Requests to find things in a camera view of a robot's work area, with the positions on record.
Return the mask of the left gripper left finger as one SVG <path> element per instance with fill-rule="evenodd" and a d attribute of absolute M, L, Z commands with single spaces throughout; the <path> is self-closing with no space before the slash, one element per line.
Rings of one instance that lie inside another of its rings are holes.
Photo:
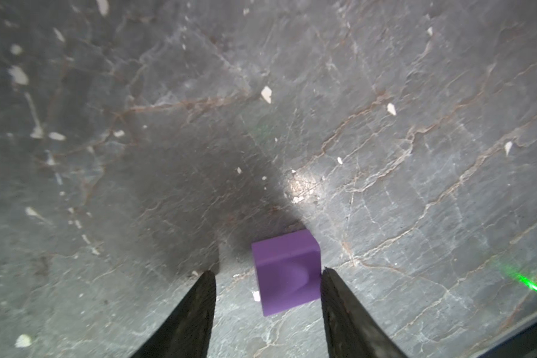
<path fill-rule="evenodd" d="M 216 278 L 207 270 L 132 357 L 206 357 L 215 307 Z"/>

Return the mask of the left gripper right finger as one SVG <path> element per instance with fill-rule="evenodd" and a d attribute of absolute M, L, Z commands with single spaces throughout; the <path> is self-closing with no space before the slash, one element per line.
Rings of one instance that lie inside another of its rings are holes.
<path fill-rule="evenodd" d="M 325 268 L 323 271 L 320 292 L 330 357 L 406 356 L 334 269 Z"/>

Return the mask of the purple cube block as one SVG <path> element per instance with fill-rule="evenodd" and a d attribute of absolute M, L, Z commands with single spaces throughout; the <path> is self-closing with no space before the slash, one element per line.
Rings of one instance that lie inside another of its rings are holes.
<path fill-rule="evenodd" d="M 264 316 L 319 300 L 322 257 L 307 229 L 251 245 Z"/>

